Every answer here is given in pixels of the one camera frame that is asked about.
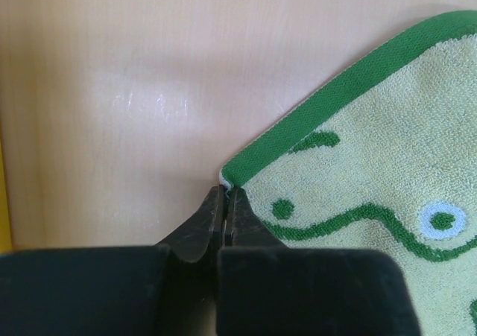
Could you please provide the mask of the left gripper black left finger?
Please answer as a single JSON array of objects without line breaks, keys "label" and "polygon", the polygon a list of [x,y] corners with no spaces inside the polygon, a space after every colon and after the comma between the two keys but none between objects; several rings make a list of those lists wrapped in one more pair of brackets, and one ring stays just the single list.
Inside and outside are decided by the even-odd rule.
[{"label": "left gripper black left finger", "polygon": [[223,186],[154,245],[23,250],[1,258],[3,335],[176,335],[212,298]]}]

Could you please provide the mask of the green frog pattern towel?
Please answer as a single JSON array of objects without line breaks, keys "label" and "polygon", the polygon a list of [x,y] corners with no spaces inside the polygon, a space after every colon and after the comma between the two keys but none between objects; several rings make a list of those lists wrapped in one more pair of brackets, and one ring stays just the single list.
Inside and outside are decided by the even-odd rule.
[{"label": "green frog pattern towel", "polygon": [[425,335],[476,333],[476,12],[426,19],[220,172],[290,247],[387,253]]}]

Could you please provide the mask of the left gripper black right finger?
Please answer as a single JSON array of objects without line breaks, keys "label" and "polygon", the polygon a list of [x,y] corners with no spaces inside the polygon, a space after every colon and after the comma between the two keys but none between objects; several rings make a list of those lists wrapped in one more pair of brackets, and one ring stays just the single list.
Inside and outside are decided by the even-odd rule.
[{"label": "left gripper black right finger", "polygon": [[286,247],[229,200],[218,252],[219,335],[419,335],[402,271],[375,250]]}]

